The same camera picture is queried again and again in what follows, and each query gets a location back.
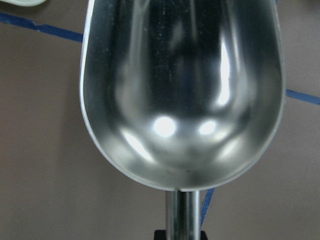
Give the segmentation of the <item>steel ice scoop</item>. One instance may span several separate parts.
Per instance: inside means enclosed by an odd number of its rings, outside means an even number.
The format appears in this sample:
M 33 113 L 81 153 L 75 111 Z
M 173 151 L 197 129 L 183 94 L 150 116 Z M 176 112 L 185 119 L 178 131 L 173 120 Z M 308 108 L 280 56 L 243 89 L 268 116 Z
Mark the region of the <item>steel ice scoop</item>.
M 244 174 L 279 127 L 273 0 L 90 0 L 79 100 L 101 154 L 166 191 L 166 238 L 201 237 L 200 192 Z

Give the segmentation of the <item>cream bear tray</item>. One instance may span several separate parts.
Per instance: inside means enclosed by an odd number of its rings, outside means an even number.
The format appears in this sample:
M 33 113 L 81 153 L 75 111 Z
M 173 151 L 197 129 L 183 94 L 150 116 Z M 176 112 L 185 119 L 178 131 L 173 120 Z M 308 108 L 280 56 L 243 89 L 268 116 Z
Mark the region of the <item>cream bear tray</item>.
M 46 2 L 46 0 L 0 0 L 3 3 L 8 3 L 11 5 L 19 7 L 35 7 Z

